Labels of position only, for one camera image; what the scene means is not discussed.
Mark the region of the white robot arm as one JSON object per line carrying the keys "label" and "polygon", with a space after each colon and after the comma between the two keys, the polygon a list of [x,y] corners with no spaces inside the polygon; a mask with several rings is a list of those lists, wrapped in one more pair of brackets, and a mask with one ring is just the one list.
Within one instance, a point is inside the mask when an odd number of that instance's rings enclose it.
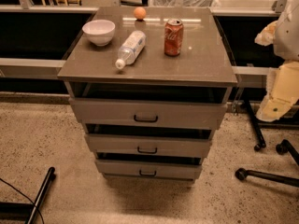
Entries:
{"label": "white robot arm", "polygon": [[291,0],[277,21],[265,26],[254,39],[262,46],[273,45],[274,53],[284,60],[270,69],[266,95],[256,118],[272,122],[283,117],[299,100],[299,0]]}

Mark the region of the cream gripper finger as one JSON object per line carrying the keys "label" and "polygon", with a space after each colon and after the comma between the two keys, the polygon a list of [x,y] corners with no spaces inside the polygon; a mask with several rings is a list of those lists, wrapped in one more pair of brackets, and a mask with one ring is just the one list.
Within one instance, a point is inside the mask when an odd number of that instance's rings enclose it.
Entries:
{"label": "cream gripper finger", "polygon": [[277,28],[277,21],[272,21],[266,25],[254,39],[254,42],[261,46],[269,46],[275,41],[275,31]]}
{"label": "cream gripper finger", "polygon": [[261,121],[272,122],[284,116],[291,106],[288,103],[281,103],[265,96],[256,113],[256,118]]}

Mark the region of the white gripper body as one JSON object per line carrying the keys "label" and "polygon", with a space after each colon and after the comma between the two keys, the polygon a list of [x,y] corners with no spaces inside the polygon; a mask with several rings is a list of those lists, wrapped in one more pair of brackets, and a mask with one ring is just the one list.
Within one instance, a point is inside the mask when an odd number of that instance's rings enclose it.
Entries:
{"label": "white gripper body", "polygon": [[299,62],[287,61],[270,69],[266,90],[272,108],[291,108],[299,100]]}

